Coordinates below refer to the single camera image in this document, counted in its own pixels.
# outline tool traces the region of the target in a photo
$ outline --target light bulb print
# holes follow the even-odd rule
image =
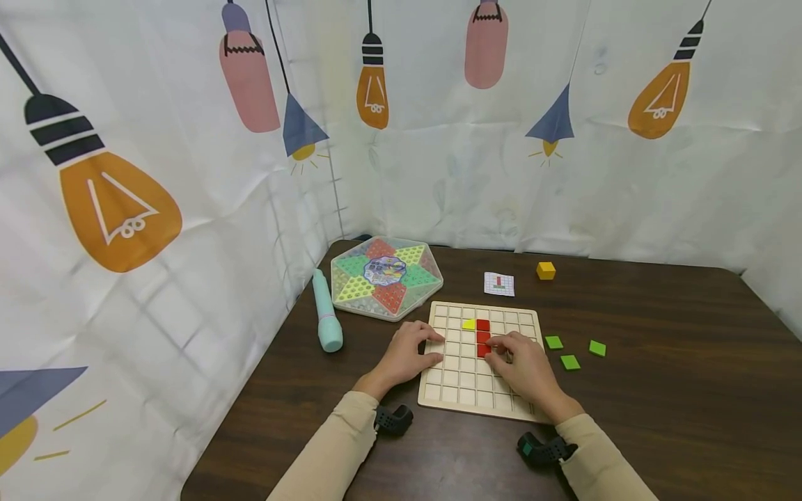
[[[710,9],[708,0],[702,18],[679,44],[674,60],[643,89],[630,109],[630,130],[645,139],[663,137],[679,118],[691,80],[691,60],[702,39],[704,17]]]
[[[0,50],[33,95],[25,121],[59,168],[67,215],[83,248],[117,273],[153,259],[181,232],[176,201],[151,176],[108,151],[77,108],[40,92],[1,35]]]
[[[465,79],[472,87],[489,89],[504,73],[509,20],[498,0],[480,0],[468,20]]]
[[[281,124],[265,48],[251,33],[248,15],[233,0],[223,6],[223,24],[220,65],[242,124],[251,132],[275,131]]]
[[[27,455],[28,458],[33,456],[35,462],[58,461],[58,458],[63,459],[70,454],[70,450],[43,449],[47,439],[43,441],[38,437],[63,433],[61,429],[64,427],[87,416],[96,416],[93,413],[103,407],[107,400],[98,402],[80,414],[70,412],[69,419],[50,430],[43,426],[35,414],[86,370],[87,367],[0,370],[0,477],[25,457],[29,450],[39,450],[39,455]]]
[[[356,87],[356,107],[359,118],[373,128],[384,129],[390,121],[387,102],[387,81],[384,78],[384,49],[382,39],[373,32],[373,5],[367,0],[369,31],[362,40],[362,73]]]
[[[533,137],[543,141],[543,151],[536,152],[530,155],[538,156],[545,155],[541,167],[546,162],[551,165],[551,155],[556,155],[562,158],[557,153],[557,143],[560,139],[568,139],[573,137],[573,127],[571,126],[571,114],[568,107],[568,97],[570,94],[571,84],[565,86],[562,93],[554,101],[551,108],[535,123],[526,137]]]
[[[287,71],[284,68],[282,53],[278,49],[278,39],[276,38],[276,31],[273,28],[273,17],[270,14],[268,2],[265,2],[265,8],[267,9],[267,22],[270,24],[270,33],[273,35],[273,44],[276,46],[278,62],[282,67],[284,85],[287,88],[287,104],[284,111],[284,131],[282,132],[284,149],[287,152],[287,157],[291,157],[295,160],[290,174],[294,174],[295,169],[298,168],[299,165],[301,167],[301,174],[303,174],[306,161],[309,161],[313,167],[318,168],[318,165],[312,160],[312,155],[314,155],[317,150],[315,144],[329,139],[329,136],[314,120],[312,120],[312,117],[304,111],[301,104],[290,92],[290,81],[287,79]],[[322,155],[320,153],[318,153],[317,156],[329,158],[328,155]]]

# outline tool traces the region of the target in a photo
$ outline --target wooden puzzle board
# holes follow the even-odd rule
[[[463,329],[466,320],[474,320],[479,325]],[[444,357],[442,362],[421,373],[418,405],[521,421],[549,422],[538,409],[516,395],[483,358],[477,356],[476,336],[482,332],[479,328],[485,325],[479,320],[488,321],[490,336],[517,330],[543,345],[537,313],[531,309],[433,301],[429,325],[445,337],[446,342],[426,341],[424,353],[442,353]]]

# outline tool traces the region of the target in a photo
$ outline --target sticker label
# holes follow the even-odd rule
[[[406,274],[407,263],[395,256],[382,256],[365,265],[363,277],[372,285],[392,285],[400,282]]]

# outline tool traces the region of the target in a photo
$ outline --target beige sleeve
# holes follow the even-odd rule
[[[642,501],[657,498],[624,459],[621,451],[587,414],[557,426],[566,443],[579,448],[562,471],[579,501]]]
[[[268,501],[340,501],[376,441],[379,403],[349,391],[306,444]]]

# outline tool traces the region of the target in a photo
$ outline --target clear plastic lid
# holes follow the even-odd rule
[[[331,302],[337,309],[399,321],[443,287],[427,244],[374,236],[331,260]]]

